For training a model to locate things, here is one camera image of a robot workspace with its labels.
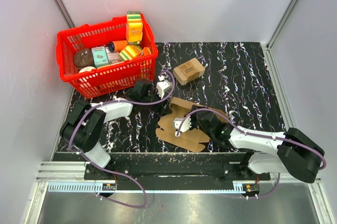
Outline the brown cardboard box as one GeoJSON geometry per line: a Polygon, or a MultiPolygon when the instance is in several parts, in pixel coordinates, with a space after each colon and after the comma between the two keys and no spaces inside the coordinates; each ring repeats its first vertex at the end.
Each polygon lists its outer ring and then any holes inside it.
{"type": "Polygon", "coordinates": [[[190,152],[202,152],[211,141],[224,150],[230,145],[229,138],[234,129],[228,118],[219,109],[172,98],[155,133],[160,140],[190,152]]]}

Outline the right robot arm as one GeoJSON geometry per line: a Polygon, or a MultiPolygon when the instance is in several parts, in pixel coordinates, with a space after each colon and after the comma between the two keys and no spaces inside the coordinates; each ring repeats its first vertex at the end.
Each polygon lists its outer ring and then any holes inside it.
{"type": "Polygon", "coordinates": [[[190,121],[191,129],[201,130],[221,151],[242,149],[249,153],[239,167],[244,179],[251,180],[261,173],[288,173],[313,183],[326,167],[324,150],[297,128],[286,132],[250,130],[207,108],[194,110],[190,121]]]}

